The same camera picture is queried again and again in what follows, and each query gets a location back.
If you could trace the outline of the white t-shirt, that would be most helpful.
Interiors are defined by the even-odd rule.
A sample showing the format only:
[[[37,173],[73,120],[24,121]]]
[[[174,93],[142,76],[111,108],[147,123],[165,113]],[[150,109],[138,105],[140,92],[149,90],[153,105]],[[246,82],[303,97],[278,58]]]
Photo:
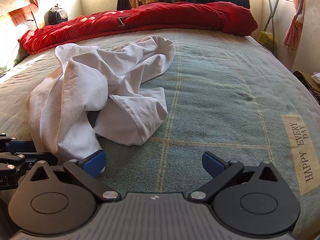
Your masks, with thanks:
[[[164,89],[141,85],[169,69],[172,41],[149,36],[114,50],[68,43],[55,56],[59,68],[26,100],[37,151],[81,160],[101,149],[99,137],[142,145],[167,118]]]

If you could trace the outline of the metal clothes drying rack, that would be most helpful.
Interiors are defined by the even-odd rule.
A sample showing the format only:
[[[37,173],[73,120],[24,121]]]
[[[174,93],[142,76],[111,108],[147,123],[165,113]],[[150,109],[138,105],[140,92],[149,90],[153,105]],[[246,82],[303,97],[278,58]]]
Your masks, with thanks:
[[[276,14],[280,0],[249,0],[251,13],[253,14],[258,28],[253,32],[252,37],[258,41],[258,36],[261,31],[268,31],[273,34],[274,51],[276,54]]]

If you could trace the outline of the green plaid bed sheet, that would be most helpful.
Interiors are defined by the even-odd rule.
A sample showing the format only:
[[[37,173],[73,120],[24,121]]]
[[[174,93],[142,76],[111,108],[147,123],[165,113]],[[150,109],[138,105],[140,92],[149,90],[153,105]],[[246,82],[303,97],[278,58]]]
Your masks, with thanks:
[[[319,102],[249,36],[138,31],[75,42],[114,50],[149,36],[173,42],[162,87],[168,115],[142,145],[99,137],[106,165],[99,200],[57,165],[38,161],[1,190],[11,239],[319,239]],[[1,78],[1,133],[33,141],[26,100],[59,68],[55,48],[28,55]],[[188,195],[212,180],[204,152],[244,171],[212,202]]]

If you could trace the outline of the wooden headboard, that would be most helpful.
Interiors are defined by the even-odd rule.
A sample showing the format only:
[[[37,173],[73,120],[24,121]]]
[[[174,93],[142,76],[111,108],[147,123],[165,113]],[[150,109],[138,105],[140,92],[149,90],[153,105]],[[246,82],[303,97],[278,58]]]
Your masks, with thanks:
[[[35,20],[37,12],[38,7],[35,4],[8,12],[0,18],[1,28],[17,26],[25,21],[33,21],[37,24]]]

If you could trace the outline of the yellow plastic bag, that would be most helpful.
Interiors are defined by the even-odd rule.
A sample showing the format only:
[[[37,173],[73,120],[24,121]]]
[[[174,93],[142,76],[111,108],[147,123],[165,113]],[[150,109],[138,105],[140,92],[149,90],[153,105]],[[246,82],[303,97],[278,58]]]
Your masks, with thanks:
[[[268,31],[261,31],[258,36],[258,43],[269,51],[274,51],[274,39],[273,34]]]

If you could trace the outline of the red quilt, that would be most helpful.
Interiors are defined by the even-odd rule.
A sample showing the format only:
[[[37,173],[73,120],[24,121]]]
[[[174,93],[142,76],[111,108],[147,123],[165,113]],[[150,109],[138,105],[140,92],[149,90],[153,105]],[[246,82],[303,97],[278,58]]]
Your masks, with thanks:
[[[231,2],[157,2],[130,10],[97,12],[28,30],[18,41],[28,54],[34,55],[65,43],[135,31],[178,28],[249,36],[257,27],[249,9]]]

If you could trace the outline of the pink curtain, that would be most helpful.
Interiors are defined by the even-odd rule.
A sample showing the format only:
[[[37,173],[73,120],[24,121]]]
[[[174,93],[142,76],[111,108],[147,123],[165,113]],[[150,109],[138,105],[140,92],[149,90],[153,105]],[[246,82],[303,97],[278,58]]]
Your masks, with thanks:
[[[295,51],[298,49],[300,36],[304,23],[305,0],[293,0],[296,14],[293,17],[287,33],[283,39],[283,46],[288,50]]]

